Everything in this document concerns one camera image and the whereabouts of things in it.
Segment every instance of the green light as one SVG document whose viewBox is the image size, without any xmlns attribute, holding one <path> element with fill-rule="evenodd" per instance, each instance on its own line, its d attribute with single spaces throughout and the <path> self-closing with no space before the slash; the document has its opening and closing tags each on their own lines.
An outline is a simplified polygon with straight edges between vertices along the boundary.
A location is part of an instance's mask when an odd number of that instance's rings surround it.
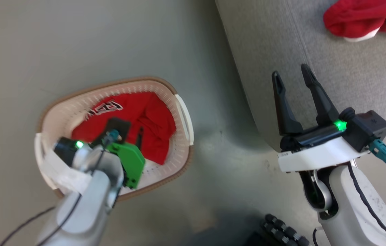
<svg viewBox="0 0 386 246">
<path fill-rule="evenodd" d="M 346 130 L 346 122 L 344 121 L 341 121 L 341 120 L 337 120 L 336 122 L 334 122 L 334 125 L 337 127 L 337 129 L 339 131 L 345 131 Z"/>
<path fill-rule="evenodd" d="M 77 141 L 76 142 L 76 147 L 77 148 L 82 148 L 84 146 L 84 143 L 83 142 L 81 142 L 81 141 Z"/>
</svg>

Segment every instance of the red cloth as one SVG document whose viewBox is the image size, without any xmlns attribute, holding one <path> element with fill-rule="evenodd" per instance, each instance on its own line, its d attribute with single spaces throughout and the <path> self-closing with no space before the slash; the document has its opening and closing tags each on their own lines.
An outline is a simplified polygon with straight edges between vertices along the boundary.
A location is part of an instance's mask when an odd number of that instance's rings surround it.
<svg viewBox="0 0 386 246">
<path fill-rule="evenodd" d="M 164 164 L 169 148 L 169 139 L 176 131 L 173 116 L 164 102 L 155 93 L 121 94 L 105 98 L 74 128 L 71 137 L 93 142 L 101 134 L 112 117 L 131 122 L 126 142 L 135 144 L 140 127 L 143 127 L 141 153 L 160 165 Z"/>
<path fill-rule="evenodd" d="M 380 28 L 386 32 L 386 0 L 339 0 L 324 14 L 332 34 L 360 38 Z"/>
</svg>

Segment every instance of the green bracket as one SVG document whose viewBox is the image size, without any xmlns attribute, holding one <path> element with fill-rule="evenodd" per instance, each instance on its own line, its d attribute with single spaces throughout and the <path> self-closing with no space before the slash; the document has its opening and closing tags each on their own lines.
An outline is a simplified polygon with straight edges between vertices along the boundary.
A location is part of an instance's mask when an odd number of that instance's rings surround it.
<svg viewBox="0 0 386 246">
<path fill-rule="evenodd" d="M 146 159 L 137 146 L 130 143 L 112 143 L 106 148 L 109 152 L 116 154 L 121 161 L 126 176 L 123 186 L 136 189 L 143 173 Z"/>
</svg>

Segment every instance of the gray fabric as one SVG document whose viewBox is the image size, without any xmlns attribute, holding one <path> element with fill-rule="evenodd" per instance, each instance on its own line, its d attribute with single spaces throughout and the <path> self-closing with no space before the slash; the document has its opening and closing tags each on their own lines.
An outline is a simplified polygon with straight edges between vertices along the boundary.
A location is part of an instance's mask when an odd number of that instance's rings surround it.
<svg viewBox="0 0 386 246">
<path fill-rule="evenodd" d="M 307 128 L 316 111 L 303 82 L 307 63 L 341 110 L 371 109 L 386 119 L 386 34 L 350 43 L 324 27 L 334 0 L 216 0 L 260 133 L 276 151 L 280 137 L 271 73 L 278 70 L 295 117 Z"/>
</svg>

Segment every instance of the brown basket rim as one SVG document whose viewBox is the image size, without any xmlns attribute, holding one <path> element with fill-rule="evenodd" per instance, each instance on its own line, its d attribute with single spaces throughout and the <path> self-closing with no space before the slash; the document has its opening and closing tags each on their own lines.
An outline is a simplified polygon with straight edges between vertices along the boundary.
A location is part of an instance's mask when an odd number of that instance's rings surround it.
<svg viewBox="0 0 386 246">
<path fill-rule="evenodd" d="M 68 100 L 70 98 L 74 98 L 76 96 L 79 96 L 79 95 L 82 95 L 82 94 L 85 94 L 85 93 L 88 93 L 88 92 L 91 92 L 91 91 L 95 91 L 95 90 L 98 90 L 98 89 L 102 89 L 102 88 L 105 88 L 105 87 L 109 87 L 109 86 L 113 86 L 113 85 L 117 85 L 117 84 L 125 84 L 125 83 L 131 83 L 131 82 L 138 82 L 138 81 L 155 81 L 155 82 L 163 84 L 165 87 L 167 87 L 167 89 L 169 89 L 173 93 L 173 95 L 177 94 L 176 90 L 174 89 L 174 87 L 169 82 L 165 81 L 162 78 L 157 78 L 157 77 L 136 77 L 136 78 L 128 78 L 128 79 L 117 80 L 117 81 L 112 81 L 112 82 L 100 84 L 100 85 L 97 85 L 97 86 L 89 87 L 87 89 L 82 89 L 82 90 L 77 91 L 75 93 L 69 94 L 69 95 L 67 95 L 65 97 L 62 97 L 62 98 L 59 98 L 58 100 L 56 100 L 53 103 L 51 103 L 48 107 L 46 107 L 46 109 L 41 114 L 40 120 L 38 121 L 38 124 L 37 124 L 37 132 L 38 133 L 42 132 L 44 118 L 46 117 L 47 113 L 54 106 L 56 106 L 57 104 L 62 103 L 63 101 L 66 101 L 66 100 Z M 179 177 L 183 173 L 185 173 L 185 171 L 190 166 L 191 160 L 193 158 L 193 152 L 194 152 L 194 148 L 193 148 L 193 145 L 191 145 L 189 147 L 189 149 L 188 149 L 187 161 L 185 162 L 183 167 L 177 173 L 175 173 L 175 174 L 173 174 L 173 175 L 171 175 L 171 176 L 169 176 L 169 177 L 167 177 L 165 179 L 162 179 L 161 181 L 158 181 L 158 182 L 156 182 L 156 183 L 154 183 L 152 185 L 144 187 L 142 189 L 139 189 L 139 190 L 132 191 L 132 192 L 129 192 L 127 194 L 121 195 L 121 196 L 119 196 L 117 198 L 117 201 L 124 201 L 124 200 L 132 198 L 134 196 L 138 196 L 138 195 L 147 193 L 147 192 L 149 192 L 149 191 L 151 191 L 151 190 L 153 190 L 153 189 L 155 189 L 157 187 L 160 187 L 161 185 L 167 184 L 168 182 L 171 182 L 171 181 L 177 179 L 177 177 Z M 59 198 L 63 198 L 64 197 L 64 194 L 61 192 L 60 189 L 55 189 L 53 191 L 54 191 L 54 193 Z"/>
</svg>

